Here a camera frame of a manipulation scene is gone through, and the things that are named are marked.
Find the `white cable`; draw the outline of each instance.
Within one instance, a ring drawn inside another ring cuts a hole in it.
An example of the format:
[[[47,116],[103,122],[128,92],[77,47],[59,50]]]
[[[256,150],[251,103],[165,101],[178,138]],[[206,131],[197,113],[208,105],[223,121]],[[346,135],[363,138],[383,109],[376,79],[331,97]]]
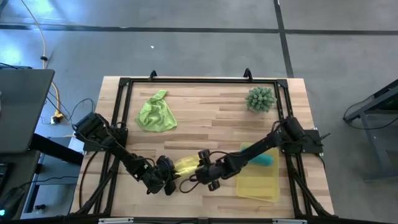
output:
[[[43,57],[45,57],[45,39],[44,39],[44,34],[42,31],[42,28],[40,27],[40,24],[37,22],[35,16],[33,16],[33,13],[30,11],[29,7],[27,7],[27,5],[25,4],[24,0],[21,0],[21,2],[23,3],[23,5],[25,6],[25,8],[27,9],[27,11],[29,12],[30,16],[32,16],[33,20],[35,21],[37,28],[39,28],[40,34],[42,36],[42,41],[43,41]],[[45,62],[42,59],[42,66],[43,69],[45,69]],[[58,93],[58,88],[57,86],[55,86],[54,82],[51,82],[51,85],[53,86],[54,90],[55,90],[55,96],[57,99],[57,109],[55,110],[55,115],[61,114],[60,113],[60,100],[59,100],[59,93]]]
[[[42,28],[40,27],[40,24],[37,22],[35,16],[33,16],[33,13],[30,11],[30,9],[25,4],[24,0],[21,0],[21,2],[26,7],[26,9],[28,10],[29,14],[32,16],[33,20],[35,21],[35,23],[37,25],[37,28],[39,28],[40,34],[42,35],[42,41],[43,41],[43,56],[45,57],[45,39],[44,39]]]

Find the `yellow cloth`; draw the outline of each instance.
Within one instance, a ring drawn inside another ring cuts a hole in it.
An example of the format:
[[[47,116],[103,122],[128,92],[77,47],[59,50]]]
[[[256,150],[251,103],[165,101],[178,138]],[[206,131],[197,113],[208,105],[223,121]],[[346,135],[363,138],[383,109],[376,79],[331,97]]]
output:
[[[174,164],[175,174],[185,177],[194,173],[199,165],[199,155],[188,156]]]
[[[177,126],[173,113],[163,100],[166,93],[166,90],[159,90],[151,99],[145,101],[136,118],[140,128],[145,131],[163,132]]]

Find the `yellow cable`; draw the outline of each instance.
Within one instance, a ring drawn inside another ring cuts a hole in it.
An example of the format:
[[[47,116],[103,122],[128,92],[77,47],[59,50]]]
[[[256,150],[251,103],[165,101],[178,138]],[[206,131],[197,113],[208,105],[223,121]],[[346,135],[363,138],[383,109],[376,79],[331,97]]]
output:
[[[29,14],[32,16],[33,20],[35,21],[35,23],[37,25],[37,28],[39,28],[40,34],[42,36],[42,42],[43,42],[43,56],[45,57],[45,39],[44,39],[42,28],[40,27],[40,24],[37,22],[36,18],[33,16],[33,13],[30,11],[30,9],[25,4],[24,0],[21,0],[21,2],[26,7],[26,9],[28,10]],[[44,60],[42,60],[42,65],[43,65],[43,69],[45,69]],[[53,88],[55,90],[55,96],[56,96],[56,99],[57,99],[57,109],[55,110],[55,116],[61,118],[62,114],[60,112],[60,95],[58,93],[58,88],[57,88],[57,86],[55,86],[54,82],[51,82],[51,85],[53,86]]]

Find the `black metal frame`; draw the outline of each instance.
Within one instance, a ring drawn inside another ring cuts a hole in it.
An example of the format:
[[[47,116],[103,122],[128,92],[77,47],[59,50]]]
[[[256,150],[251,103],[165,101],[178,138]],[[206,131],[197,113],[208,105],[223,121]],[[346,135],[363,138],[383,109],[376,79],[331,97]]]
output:
[[[122,97],[122,92],[125,86],[127,86],[127,95],[126,95],[126,100],[124,102],[124,108],[123,108],[123,115],[122,115],[122,121],[121,121],[121,126],[126,127],[126,122],[127,122],[127,115],[129,112],[129,107],[130,107],[130,99],[131,99],[131,94],[132,94],[132,86],[134,83],[258,83],[258,84],[271,84],[274,87],[274,92],[275,92],[275,97],[277,98],[277,110],[278,110],[278,117],[280,120],[284,119],[284,111],[282,108],[282,98],[280,96],[280,91],[283,90],[284,96],[285,96],[285,101],[286,101],[286,106],[287,106],[287,113],[288,116],[293,116],[293,109],[292,109],[292,103],[290,101],[290,95],[289,95],[289,86],[287,84],[286,79],[258,79],[255,80],[252,77],[252,73],[250,72],[250,69],[246,69],[244,71],[244,78],[159,78],[156,74],[156,71],[152,71],[150,76],[148,78],[120,78],[119,80],[119,85],[118,85],[118,93],[116,95],[116,101],[115,101],[115,106],[114,106],[114,111],[113,111],[113,117],[111,121],[111,125],[115,126],[117,125],[117,118],[118,118],[118,112],[121,104],[121,97]],[[126,145],[126,141],[121,142],[123,146]],[[109,152],[106,152],[104,161],[103,161],[103,166],[102,166],[102,171],[101,171],[101,176],[100,176],[100,182],[105,179],[108,173],[108,164],[110,160],[111,154]],[[292,158],[290,154],[285,154],[286,161],[289,163],[291,162]],[[304,168],[303,168],[303,163],[302,163],[302,158],[300,154],[296,155],[297,158],[297,164],[298,164],[298,174],[302,178],[302,183],[306,185],[305,182],[305,173],[304,173]],[[117,159],[114,160],[113,166],[116,165],[116,171],[118,168],[119,161]],[[295,217],[299,215],[303,215],[300,207],[299,207],[299,200],[297,197],[297,191],[295,188],[295,180],[294,180],[294,173],[292,170],[288,169],[288,175],[289,175],[289,183],[290,183],[290,192],[292,194],[292,203],[293,203],[293,208],[294,208],[294,215]],[[111,214],[111,209],[113,205],[113,197],[114,197],[114,191],[116,188],[116,180],[117,180],[118,173],[115,172],[111,178],[111,183],[109,186],[109,192],[108,192],[108,199],[106,202],[106,208],[104,210],[104,213],[109,215]],[[100,213],[100,206],[102,202],[102,193],[100,193],[99,197],[97,198],[95,202],[95,207],[94,207],[94,213]],[[304,201],[305,201],[305,214],[306,215],[312,215],[312,209],[311,205],[308,201],[308,198],[305,194],[304,196]],[[268,219],[233,219],[229,218],[227,219],[229,221],[231,220],[241,220],[242,222],[253,222],[257,220],[258,222],[264,222]]]

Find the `yellow tray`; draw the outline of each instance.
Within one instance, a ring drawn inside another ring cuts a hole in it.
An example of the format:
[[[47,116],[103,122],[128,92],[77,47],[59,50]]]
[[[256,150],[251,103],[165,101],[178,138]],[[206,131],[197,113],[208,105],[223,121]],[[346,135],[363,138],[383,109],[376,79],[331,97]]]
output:
[[[251,146],[244,142],[241,149]],[[249,163],[238,175],[236,194],[240,197],[276,202],[279,198],[279,149],[272,148],[265,152],[274,158],[271,166]]]

